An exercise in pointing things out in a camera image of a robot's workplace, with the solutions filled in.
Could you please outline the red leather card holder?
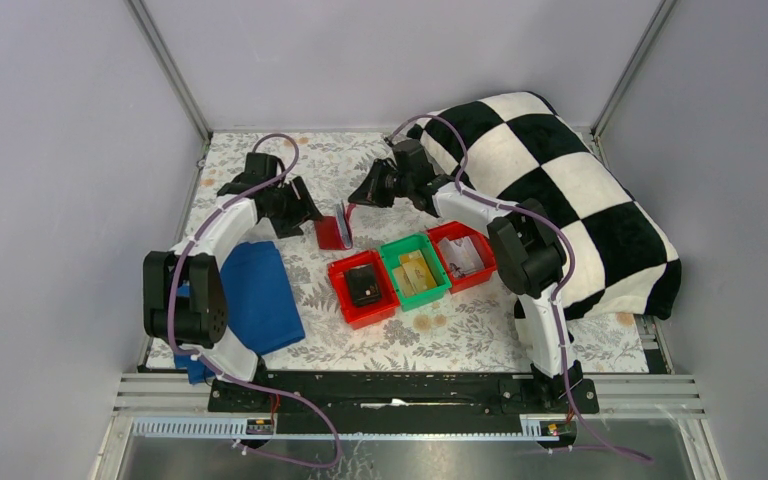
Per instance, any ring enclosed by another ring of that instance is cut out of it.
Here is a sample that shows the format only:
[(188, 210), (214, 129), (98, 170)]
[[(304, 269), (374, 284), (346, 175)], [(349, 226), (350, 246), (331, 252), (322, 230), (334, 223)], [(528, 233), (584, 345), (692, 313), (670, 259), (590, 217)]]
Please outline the red leather card holder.
[(339, 203), (333, 216), (323, 216), (314, 221), (314, 231), (320, 250), (350, 250), (354, 247), (350, 219), (356, 205)]

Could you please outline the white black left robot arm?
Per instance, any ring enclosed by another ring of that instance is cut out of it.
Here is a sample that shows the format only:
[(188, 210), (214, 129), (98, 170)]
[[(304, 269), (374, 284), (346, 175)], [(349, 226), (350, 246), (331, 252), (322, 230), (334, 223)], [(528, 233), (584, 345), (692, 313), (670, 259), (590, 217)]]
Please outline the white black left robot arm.
[(300, 236), (322, 215), (300, 177), (277, 156), (250, 152), (244, 170), (217, 193), (213, 213), (196, 232), (142, 265), (143, 328), (179, 354), (203, 363), (248, 411), (269, 401), (270, 385), (256, 375), (261, 358), (230, 330), (220, 270), (246, 234), (266, 219), (280, 239)]

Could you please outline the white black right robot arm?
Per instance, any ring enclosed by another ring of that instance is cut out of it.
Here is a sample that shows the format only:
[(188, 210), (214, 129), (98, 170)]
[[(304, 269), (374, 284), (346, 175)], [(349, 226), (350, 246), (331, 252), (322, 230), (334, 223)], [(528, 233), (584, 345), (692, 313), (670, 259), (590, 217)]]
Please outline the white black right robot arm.
[(503, 285), (517, 297), (515, 325), (535, 379), (533, 396), (543, 410), (557, 412), (573, 398), (580, 366), (561, 306), (567, 241), (541, 205), (491, 198), (459, 179), (436, 173), (417, 140), (392, 147), (377, 159), (348, 197), (351, 204), (390, 208), (398, 198), (429, 215), (461, 223), (488, 241)]

